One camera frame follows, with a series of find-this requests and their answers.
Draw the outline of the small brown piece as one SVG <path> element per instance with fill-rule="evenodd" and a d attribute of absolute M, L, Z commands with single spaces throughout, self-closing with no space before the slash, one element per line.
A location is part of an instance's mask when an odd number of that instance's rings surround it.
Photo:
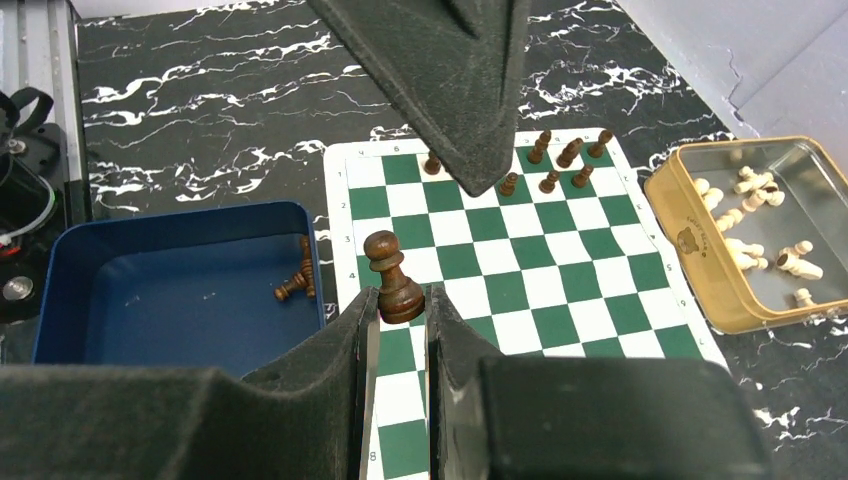
<path fill-rule="evenodd" d="M 560 179 L 560 172 L 557 170 L 551 170 L 546 174 L 546 177 L 543 178 L 539 183 L 539 190 L 544 194 L 552 193 Z"/>

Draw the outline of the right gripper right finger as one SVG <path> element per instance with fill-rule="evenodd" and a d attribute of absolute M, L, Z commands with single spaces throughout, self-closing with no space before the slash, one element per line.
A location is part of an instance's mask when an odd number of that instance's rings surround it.
<path fill-rule="evenodd" d="M 692 358 L 507 356 L 425 291 L 433 479 L 772 479 L 728 371 Z"/>

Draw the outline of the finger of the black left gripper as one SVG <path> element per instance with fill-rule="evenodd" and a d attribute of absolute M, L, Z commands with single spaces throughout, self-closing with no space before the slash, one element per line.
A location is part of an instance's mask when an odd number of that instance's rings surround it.
<path fill-rule="evenodd" d="M 468 195 L 482 195 L 509 171 L 530 2 L 310 6 Z"/>

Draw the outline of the brown chess piece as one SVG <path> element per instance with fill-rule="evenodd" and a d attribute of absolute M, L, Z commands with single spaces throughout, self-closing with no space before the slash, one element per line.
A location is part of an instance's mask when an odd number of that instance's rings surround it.
<path fill-rule="evenodd" d="M 588 148 L 587 154 L 592 158 L 600 158 L 606 151 L 607 143 L 613 138 L 613 133 L 609 130 L 602 130 L 597 137 L 597 140 Z"/>

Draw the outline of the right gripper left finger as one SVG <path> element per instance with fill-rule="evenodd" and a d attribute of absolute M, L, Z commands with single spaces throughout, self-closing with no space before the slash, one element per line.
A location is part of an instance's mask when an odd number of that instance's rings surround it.
<path fill-rule="evenodd" d="M 5 479 L 362 479 L 377 293 L 241 379 L 216 368 L 5 366 Z"/>

